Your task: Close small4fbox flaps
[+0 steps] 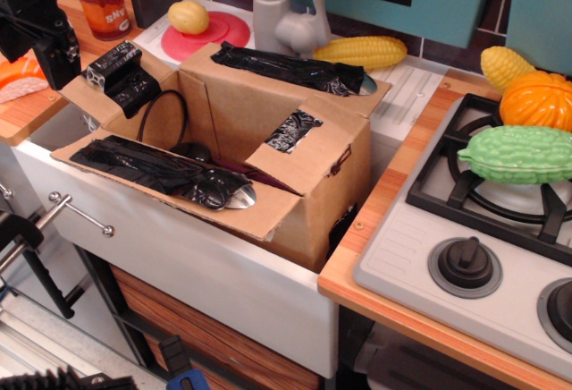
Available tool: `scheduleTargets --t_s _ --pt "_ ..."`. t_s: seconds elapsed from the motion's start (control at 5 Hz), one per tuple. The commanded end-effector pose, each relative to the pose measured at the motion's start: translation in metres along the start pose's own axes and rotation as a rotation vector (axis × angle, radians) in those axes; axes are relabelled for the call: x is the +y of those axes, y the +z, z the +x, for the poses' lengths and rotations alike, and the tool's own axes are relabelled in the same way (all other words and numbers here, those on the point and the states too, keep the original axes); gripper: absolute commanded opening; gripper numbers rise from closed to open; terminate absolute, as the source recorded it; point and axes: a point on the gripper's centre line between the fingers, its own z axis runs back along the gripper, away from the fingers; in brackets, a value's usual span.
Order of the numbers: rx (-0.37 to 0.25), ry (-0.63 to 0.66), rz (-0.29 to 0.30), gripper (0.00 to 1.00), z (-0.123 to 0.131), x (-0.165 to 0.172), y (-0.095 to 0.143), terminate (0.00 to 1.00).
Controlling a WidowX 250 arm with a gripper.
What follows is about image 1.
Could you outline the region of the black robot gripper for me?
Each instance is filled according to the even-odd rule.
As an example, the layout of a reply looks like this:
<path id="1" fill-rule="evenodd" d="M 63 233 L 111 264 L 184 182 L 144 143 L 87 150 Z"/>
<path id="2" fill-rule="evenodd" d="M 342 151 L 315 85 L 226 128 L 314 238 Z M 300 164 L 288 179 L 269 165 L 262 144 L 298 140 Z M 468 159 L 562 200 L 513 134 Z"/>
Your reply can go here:
<path id="1" fill-rule="evenodd" d="M 13 62 L 31 48 L 51 89 L 80 74 L 80 47 L 57 0 L 1 0 L 1 54 Z"/>

